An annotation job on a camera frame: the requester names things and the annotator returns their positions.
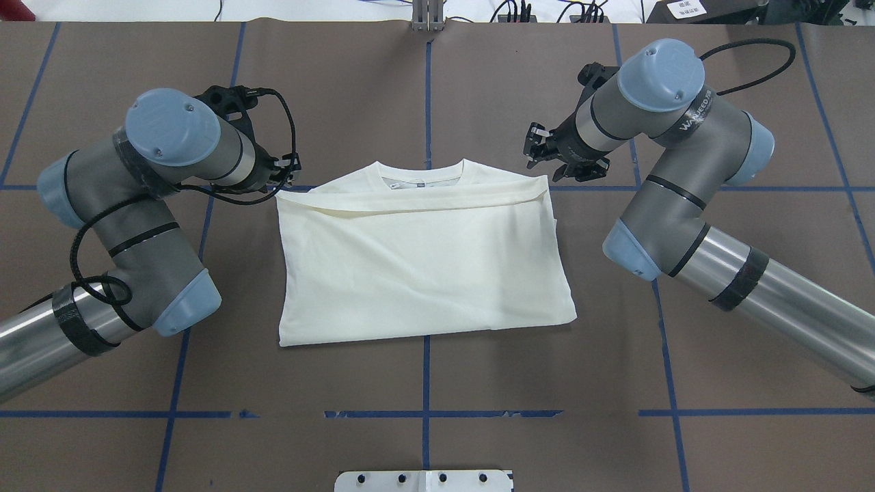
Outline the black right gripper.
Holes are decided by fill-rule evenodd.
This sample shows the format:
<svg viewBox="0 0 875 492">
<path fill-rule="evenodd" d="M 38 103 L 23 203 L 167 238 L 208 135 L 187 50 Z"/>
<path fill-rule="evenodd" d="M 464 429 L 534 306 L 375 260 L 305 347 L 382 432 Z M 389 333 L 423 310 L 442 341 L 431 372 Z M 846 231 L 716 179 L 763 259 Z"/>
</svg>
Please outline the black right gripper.
<svg viewBox="0 0 875 492">
<path fill-rule="evenodd" d="M 602 158 L 602 152 L 582 140 L 575 122 L 563 122 L 553 131 L 531 122 L 525 136 L 525 157 L 527 168 L 546 160 L 560 160 L 562 165 L 554 172 L 553 182 L 564 178 L 578 182 L 600 180 L 610 168 L 610 159 Z"/>
</svg>

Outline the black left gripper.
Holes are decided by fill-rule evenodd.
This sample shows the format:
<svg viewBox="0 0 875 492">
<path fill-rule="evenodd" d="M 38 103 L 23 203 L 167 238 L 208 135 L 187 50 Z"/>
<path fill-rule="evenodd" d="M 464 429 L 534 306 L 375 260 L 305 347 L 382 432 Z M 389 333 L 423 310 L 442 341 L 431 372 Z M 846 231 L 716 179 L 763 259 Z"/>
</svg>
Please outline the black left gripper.
<svg viewBox="0 0 875 492">
<path fill-rule="evenodd" d="M 263 147 L 254 150 L 254 167 L 251 178 L 250 192 L 263 192 L 269 187 L 282 187 L 291 181 L 291 176 L 297 176 L 302 170 L 300 158 L 297 154 L 282 155 L 276 158 L 269 155 Z"/>
</svg>

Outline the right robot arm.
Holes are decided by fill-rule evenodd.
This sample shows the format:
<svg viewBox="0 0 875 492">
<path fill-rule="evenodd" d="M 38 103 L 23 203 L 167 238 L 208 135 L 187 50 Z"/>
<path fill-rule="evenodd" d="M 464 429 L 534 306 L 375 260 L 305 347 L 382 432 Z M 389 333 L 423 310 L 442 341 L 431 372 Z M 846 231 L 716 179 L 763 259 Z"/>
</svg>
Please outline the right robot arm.
<svg viewBox="0 0 875 492">
<path fill-rule="evenodd" d="M 637 136 L 663 149 L 604 240 L 604 255 L 646 281 L 678 278 L 719 310 L 791 340 L 873 399 L 873 316 L 703 220 L 722 186 L 740 186 L 765 168 L 775 139 L 706 84 L 694 49 L 660 38 L 620 66 L 587 64 L 578 82 L 582 93 L 562 124 L 529 125 L 528 167 L 556 159 L 554 180 L 585 182 L 603 178 L 609 154 Z"/>
</svg>

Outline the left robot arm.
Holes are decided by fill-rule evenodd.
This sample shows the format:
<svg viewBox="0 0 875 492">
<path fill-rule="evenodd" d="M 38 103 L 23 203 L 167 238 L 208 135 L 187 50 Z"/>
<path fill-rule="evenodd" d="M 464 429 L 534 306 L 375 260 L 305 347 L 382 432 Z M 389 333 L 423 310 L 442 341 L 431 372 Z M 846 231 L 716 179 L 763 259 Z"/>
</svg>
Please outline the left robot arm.
<svg viewBox="0 0 875 492">
<path fill-rule="evenodd" d="M 147 328 L 174 336 L 221 305 L 221 294 L 165 204 L 180 192 L 246 206 L 300 172 L 296 141 L 276 158 L 256 141 L 250 109 L 274 88 L 212 86 L 138 96 L 113 134 L 41 172 L 41 202 L 76 231 L 72 281 L 2 323 L 2 400 L 117 348 Z"/>
</svg>

